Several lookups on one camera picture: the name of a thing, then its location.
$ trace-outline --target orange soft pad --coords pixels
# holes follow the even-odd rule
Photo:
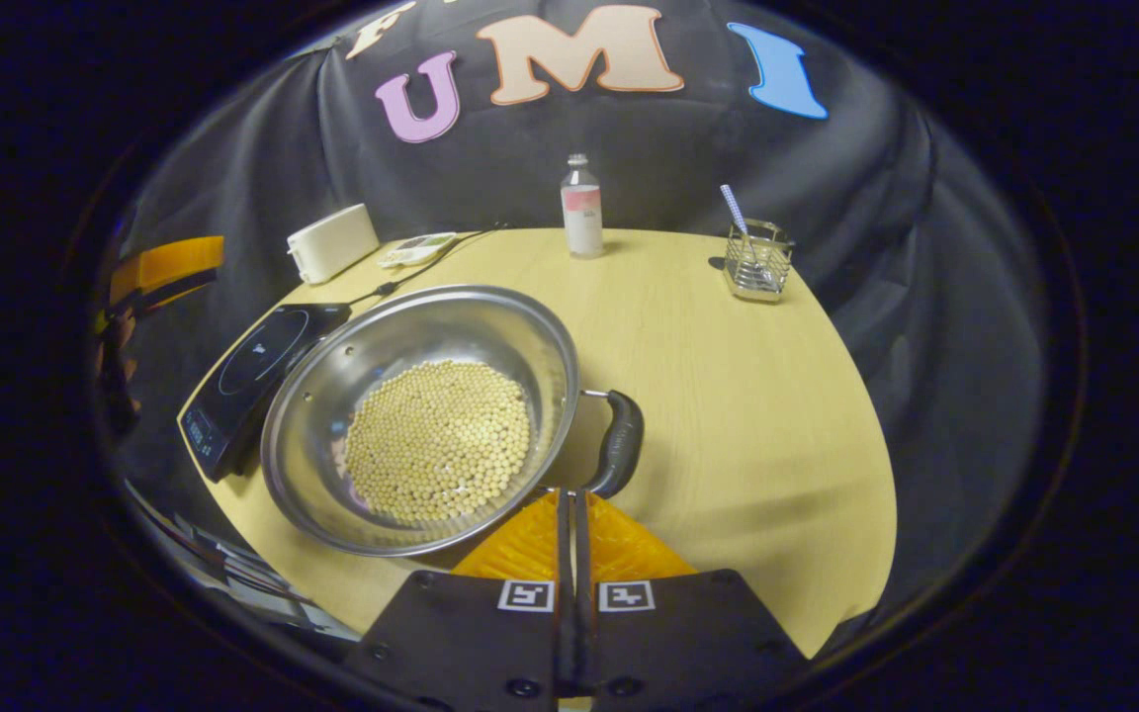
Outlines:
[[[640,581],[697,573],[617,506],[588,492],[591,581]]]
[[[557,492],[521,509],[451,573],[483,579],[557,581]]]

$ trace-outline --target wooden table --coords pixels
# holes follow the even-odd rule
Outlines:
[[[605,240],[605,256],[575,260],[560,229],[478,237],[398,294],[491,284],[551,308],[573,335],[583,386],[617,388],[645,411],[639,466],[613,504],[699,571],[741,572],[811,656],[837,623],[877,603],[895,550],[894,477],[851,355],[796,272],[781,302],[743,302],[708,265],[722,238],[607,229]],[[380,270],[387,249],[281,303],[347,302],[417,269]],[[607,419],[605,401],[580,401],[548,483],[587,482]],[[289,524],[261,466],[202,478],[267,563],[361,633],[408,573],[444,571],[480,540],[363,558]]]

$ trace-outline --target blue letter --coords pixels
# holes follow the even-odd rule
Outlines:
[[[828,111],[811,95],[803,60],[798,59],[803,56],[800,46],[740,23],[728,23],[728,28],[745,36],[754,52],[754,62],[759,65],[759,84],[749,87],[749,95],[756,101],[797,116],[828,116]]]

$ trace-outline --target power cord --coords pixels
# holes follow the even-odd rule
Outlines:
[[[478,231],[475,231],[474,235],[466,235],[465,237],[461,237],[460,239],[457,239],[457,240],[454,240],[454,243],[451,243],[446,247],[444,247],[442,249],[442,252],[436,257],[433,259],[433,262],[428,263],[428,265],[420,267],[419,270],[416,270],[415,272],[411,272],[411,275],[405,276],[405,278],[402,278],[402,279],[399,279],[399,280],[394,280],[394,281],[387,281],[387,283],[385,283],[383,285],[379,285],[379,287],[376,287],[371,292],[368,292],[367,294],[364,294],[364,296],[360,296],[358,298],[354,298],[353,302],[349,302],[347,305],[349,306],[353,306],[354,303],[360,303],[360,302],[364,301],[364,298],[367,298],[368,296],[383,296],[383,297],[384,296],[391,296],[394,293],[395,289],[398,289],[399,287],[402,287],[402,285],[407,284],[408,280],[412,280],[412,279],[417,278],[417,276],[424,275],[424,272],[428,271],[432,267],[436,265],[440,261],[442,261],[443,257],[445,257],[446,255],[451,255],[451,251],[454,249],[456,247],[460,247],[461,244],[466,243],[466,240],[475,238],[475,237],[483,237],[484,235],[490,235],[490,234],[492,234],[492,231],[499,231],[501,229],[509,229],[509,227],[511,227],[511,226],[507,224],[507,222],[494,222],[494,227],[492,227],[492,229],[478,230]]]

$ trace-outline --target wire basket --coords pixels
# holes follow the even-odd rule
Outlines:
[[[741,235],[736,224],[728,228],[728,255],[723,259],[728,289],[755,302],[779,302],[790,276],[794,243],[772,222],[746,218],[746,228],[753,235]]]

